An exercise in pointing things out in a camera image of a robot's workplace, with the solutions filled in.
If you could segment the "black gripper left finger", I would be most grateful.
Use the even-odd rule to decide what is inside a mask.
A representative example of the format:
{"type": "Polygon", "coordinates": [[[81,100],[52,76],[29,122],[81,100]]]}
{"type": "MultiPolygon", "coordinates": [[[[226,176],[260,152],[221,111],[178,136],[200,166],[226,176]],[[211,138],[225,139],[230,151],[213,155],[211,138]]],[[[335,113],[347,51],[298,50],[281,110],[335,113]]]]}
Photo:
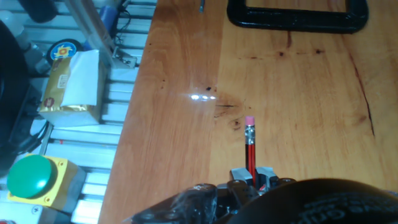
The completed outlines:
{"type": "Polygon", "coordinates": [[[217,215],[234,215],[259,197],[252,175],[245,168],[232,169],[229,177],[229,182],[217,186],[217,215]]]}

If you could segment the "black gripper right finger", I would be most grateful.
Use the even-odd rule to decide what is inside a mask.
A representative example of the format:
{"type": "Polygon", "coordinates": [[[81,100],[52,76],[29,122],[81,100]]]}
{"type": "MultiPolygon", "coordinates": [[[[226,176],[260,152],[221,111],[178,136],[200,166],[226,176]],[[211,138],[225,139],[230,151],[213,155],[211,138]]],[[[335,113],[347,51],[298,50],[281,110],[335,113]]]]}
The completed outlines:
{"type": "Polygon", "coordinates": [[[256,168],[256,188],[258,190],[272,190],[285,184],[292,184],[295,179],[280,178],[275,173],[272,167],[257,167],[256,168]]]}

